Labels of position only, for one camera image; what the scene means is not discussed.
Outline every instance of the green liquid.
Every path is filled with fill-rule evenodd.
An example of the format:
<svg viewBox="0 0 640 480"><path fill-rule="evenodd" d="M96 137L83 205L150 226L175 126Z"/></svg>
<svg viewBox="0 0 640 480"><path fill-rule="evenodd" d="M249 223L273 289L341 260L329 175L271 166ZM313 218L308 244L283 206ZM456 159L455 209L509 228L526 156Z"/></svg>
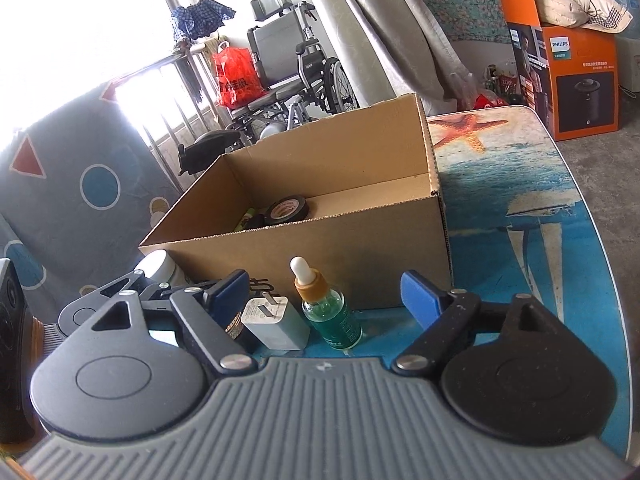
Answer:
<svg viewBox="0 0 640 480"><path fill-rule="evenodd" d="M302 303L302 310L322 339L337 350L347 350L357 345L362 337L362 327L344 301L344 296L330 290L316 303Z"/></svg>

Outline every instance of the red triangle pattern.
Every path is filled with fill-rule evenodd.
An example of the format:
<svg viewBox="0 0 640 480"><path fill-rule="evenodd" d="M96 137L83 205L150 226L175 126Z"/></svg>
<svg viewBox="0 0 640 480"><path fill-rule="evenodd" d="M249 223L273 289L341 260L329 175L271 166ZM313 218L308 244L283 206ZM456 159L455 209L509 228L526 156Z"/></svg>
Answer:
<svg viewBox="0 0 640 480"><path fill-rule="evenodd" d="M9 166L9 169L24 175L37 176L39 178L47 177L28 135L24 136L18 151L15 152L14 161Z"/></svg>

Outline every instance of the wheelchair armrest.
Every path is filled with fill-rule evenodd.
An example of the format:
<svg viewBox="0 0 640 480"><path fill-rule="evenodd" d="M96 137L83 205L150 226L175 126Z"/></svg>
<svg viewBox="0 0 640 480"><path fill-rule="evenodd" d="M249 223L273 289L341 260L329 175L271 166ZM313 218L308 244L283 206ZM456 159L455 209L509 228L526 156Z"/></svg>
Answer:
<svg viewBox="0 0 640 480"><path fill-rule="evenodd" d="M313 38L312 40L306 40L306 41L303 41L302 43L297 44L296 54L298 54L299 56L302 56L305 53L305 50L308 49L308 47L310 47L311 45L315 45L317 43L320 43L318 38Z"/></svg>

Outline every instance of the white dropper cap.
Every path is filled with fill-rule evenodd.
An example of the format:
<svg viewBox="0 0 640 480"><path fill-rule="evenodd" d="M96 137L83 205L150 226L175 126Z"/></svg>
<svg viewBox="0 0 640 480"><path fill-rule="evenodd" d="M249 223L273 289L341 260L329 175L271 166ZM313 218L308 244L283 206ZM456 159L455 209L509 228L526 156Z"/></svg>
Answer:
<svg viewBox="0 0 640 480"><path fill-rule="evenodd" d="M289 265L291 270L293 270L293 273L296 275L299 285L310 285L316 280L316 273L313 272L302 256L296 256L293 258Z"/></svg>

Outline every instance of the product box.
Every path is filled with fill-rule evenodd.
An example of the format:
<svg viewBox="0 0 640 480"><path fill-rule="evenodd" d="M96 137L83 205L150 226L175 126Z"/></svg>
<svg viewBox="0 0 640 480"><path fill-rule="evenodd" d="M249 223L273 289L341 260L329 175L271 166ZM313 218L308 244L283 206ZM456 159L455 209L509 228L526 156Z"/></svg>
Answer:
<svg viewBox="0 0 640 480"><path fill-rule="evenodd" d="M527 103L555 140L618 129L613 34L542 25L535 0L500 0Z"/></svg>
<svg viewBox="0 0 640 480"><path fill-rule="evenodd" d="M640 92L640 40L616 35L620 86L631 92Z"/></svg>
<svg viewBox="0 0 640 480"><path fill-rule="evenodd" d="M250 207L294 194L309 204L305 220L233 232ZM404 95L220 156L140 245L145 254L156 249L196 280L245 269L294 304L294 256L354 309L399 306L409 269L447 290L443 204L420 99Z"/></svg>

